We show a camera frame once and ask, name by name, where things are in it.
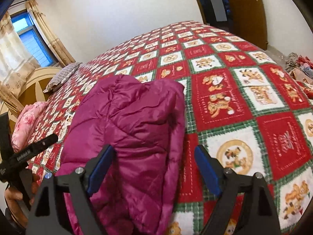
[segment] sheer white curtain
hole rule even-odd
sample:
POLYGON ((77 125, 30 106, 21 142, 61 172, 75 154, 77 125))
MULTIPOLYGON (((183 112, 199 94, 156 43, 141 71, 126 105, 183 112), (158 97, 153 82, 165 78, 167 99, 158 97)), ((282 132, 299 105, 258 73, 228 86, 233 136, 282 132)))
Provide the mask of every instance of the sheer white curtain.
POLYGON ((0 98, 12 113, 23 110, 18 95, 31 73, 39 67, 15 31, 7 12, 0 21, 0 98))

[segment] curtain rod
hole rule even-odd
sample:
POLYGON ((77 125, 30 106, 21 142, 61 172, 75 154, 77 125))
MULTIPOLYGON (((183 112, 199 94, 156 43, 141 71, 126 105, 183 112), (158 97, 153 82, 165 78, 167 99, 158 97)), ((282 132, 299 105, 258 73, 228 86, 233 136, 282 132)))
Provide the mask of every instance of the curtain rod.
POLYGON ((14 5, 17 5, 17 4, 19 4, 19 3, 26 2, 26 1, 28 1, 28 0, 24 0, 24 1, 20 1, 20 2, 14 3, 14 4, 12 4, 10 7, 12 7, 12 6, 14 6, 14 5))

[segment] human hand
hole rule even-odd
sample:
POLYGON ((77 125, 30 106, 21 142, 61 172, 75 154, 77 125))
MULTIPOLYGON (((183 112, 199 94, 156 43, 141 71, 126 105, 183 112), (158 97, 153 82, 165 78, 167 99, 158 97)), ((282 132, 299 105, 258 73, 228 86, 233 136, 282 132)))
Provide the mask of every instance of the human hand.
MULTIPOLYGON (((37 174, 32 175, 32 193, 36 194, 39 188, 39 185, 36 181, 40 179, 40 176, 37 174)), ((7 205, 11 211, 11 214, 13 218, 18 221, 24 228, 26 228, 28 219, 27 217, 23 214, 20 206, 18 205, 17 201, 23 200, 23 194, 18 191, 15 187, 9 187, 6 189, 4 192, 4 197, 7 201, 7 205)), ((34 198, 30 200, 30 205, 32 205, 34 202, 34 198)))

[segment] magenta puffer jacket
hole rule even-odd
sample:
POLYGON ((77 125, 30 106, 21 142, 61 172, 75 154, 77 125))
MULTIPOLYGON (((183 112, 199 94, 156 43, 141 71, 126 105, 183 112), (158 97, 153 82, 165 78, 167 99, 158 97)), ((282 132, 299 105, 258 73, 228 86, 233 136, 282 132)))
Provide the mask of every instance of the magenta puffer jacket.
MULTIPOLYGON (((91 197, 109 235, 162 235, 168 225, 183 152, 184 87, 171 80, 140 83, 132 76, 98 82, 82 100, 57 175, 69 174, 101 151, 116 150, 100 190, 91 197)), ((65 196, 70 221, 82 235, 65 196)))

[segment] pink floral fabric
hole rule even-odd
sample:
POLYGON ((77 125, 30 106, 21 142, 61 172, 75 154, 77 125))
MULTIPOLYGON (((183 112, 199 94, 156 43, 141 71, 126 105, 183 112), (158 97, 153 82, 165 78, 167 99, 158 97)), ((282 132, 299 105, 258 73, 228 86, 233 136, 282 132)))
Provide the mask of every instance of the pink floral fabric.
POLYGON ((26 147, 30 136, 34 132, 36 120, 45 110, 47 105, 47 102, 39 101, 25 106, 18 117, 11 139, 12 147, 15 152, 19 152, 26 147))

